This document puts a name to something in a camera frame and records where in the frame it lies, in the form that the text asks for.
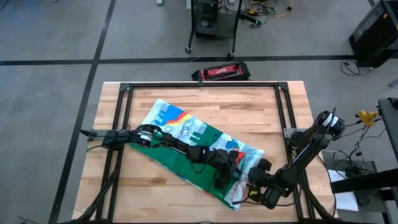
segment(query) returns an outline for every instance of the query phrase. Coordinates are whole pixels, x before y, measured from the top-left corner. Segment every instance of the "white paper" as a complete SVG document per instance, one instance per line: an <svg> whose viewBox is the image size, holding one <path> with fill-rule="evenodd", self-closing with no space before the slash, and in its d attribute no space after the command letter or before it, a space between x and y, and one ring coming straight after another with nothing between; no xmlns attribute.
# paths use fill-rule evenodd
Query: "white paper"
<svg viewBox="0 0 398 224"><path fill-rule="evenodd" d="M328 170L328 172L332 182L344 180L344 177L346 177L346 172L344 171ZM344 192L336 194L336 207L337 209L358 212L358 203L356 202L354 192Z"/></svg>

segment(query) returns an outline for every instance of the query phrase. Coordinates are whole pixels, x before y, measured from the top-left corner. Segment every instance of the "green towel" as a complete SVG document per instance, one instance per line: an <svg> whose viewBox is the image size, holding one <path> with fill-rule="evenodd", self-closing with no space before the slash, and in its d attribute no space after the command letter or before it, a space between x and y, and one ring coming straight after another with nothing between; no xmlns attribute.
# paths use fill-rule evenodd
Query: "green towel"
<svg viewBox="0 0 398 224"><path fill-rule="evenodd" d="M244 198L243 192L249 169L257 165L263 157L264 151L254 149L160 99L155 102L142 124L158 125L163 132L170 133L173 137L191 146L209 146L211 150L215 148L238 151L238 167L242 171L242 175L239 176L239 180L232 182L225 190L220 190L213 186L214 168L206 166L201 174L197 174L192 170L190 161L173 149L166 147L148 149L130 144L131 147L154 159L196 188L209 193L234 210L239 209L239 205L233 205L232 202ZM195 170L200 170L202 167L203 164L193 165Z"/></svg>

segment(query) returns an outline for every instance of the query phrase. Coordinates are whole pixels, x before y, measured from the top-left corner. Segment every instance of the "yellow clamp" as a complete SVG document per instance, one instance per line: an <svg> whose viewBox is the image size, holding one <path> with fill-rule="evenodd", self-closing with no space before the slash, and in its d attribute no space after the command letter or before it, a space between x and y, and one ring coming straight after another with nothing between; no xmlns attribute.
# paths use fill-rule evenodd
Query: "yellow clamp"
<svg viewBox="0 0 398 224"><path fill-rule="evenodd" d="M365 127L370 128L374 125L374 120L377 118L377 116L379 116L379 113L361 110L356 114L356 116L365 124Z"/></svg>

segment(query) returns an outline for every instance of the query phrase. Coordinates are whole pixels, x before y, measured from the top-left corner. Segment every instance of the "gray floor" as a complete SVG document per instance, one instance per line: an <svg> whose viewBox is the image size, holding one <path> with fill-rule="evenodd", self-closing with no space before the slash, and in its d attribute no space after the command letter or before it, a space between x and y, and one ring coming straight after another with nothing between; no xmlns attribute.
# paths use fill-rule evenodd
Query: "gray floor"
<svg viewBox="0 0 398 224"><path fill-rule="evenodd" d="M10 0L0 11L0 60L92 59L109 2ZM286 17L270 18L260 29L240 26L236 55L351 54L347 38L369 9L367 0L296 0ZM102 58L186 57L189 16L184 0L168 0L163 7L117 0ZM230 47L230 40L194 39L192 56L224 56ZM100 65L83 127L93 124L103 82L189 80L195 70L219 64ZM336 107L348 123L359 110L375 110L378 99L398 95L397 88L387 86L398 78L397 60L365 77L342 74L338 60L248 62L248 67L253 80L303 80L314 115ZM90 65L0 67L1 223L20 223L17 215L47 222L89 70ZM383 129L377 123L369 133ZM344 138L328 150L350 151L357 138ZM85 147L80 139L60 221L72 214ZM361 149L378 170L398 167L387 135L367 139ZM398 220L397 209L390 207ZM339 214L344 220L382 222L376 213Z"/></svg>

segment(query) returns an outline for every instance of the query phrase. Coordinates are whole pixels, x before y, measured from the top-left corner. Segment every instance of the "wooden table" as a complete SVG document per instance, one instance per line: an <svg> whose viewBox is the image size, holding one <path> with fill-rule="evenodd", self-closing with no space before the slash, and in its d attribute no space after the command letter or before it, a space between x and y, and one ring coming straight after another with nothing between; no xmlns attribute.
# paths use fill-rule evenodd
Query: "wooden table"
<svg viewBox="0 0 398 224"><path fill-rule="evenodd" d="M119 84L104 83L94 123L95 129L111 129ZM288 82L288 84L297 127L308 128L312 125L313 118L304 84L301 81ZM269 87L135 88L129 118L131 128L141 124L158 98L188 111L256 149L264 150L264 157L273 164L271 173L286 164L274 89ZM283 95L282 99L289 127ZM90 147L98 144L101 144L101 141L91 142ZM105 157L106 150L102 148L93 149L87 154L76 209L85 210L99 192ZM307 175L314 195L326 210L333 211L334 200L328 175L319 160L314 159L310 163ZM292 201L291 195L289 198L282 197L279 203ZM107 204L104 206L104 217L108 211ZM302 204L307 217L303 196ZM80 215L81 212L75 210L73 218ZM251 204L243 204L239 211L235 212L126 145L113 221L292 222L297 221L297 214L294 206L269 210L264 206Z"/></svg>

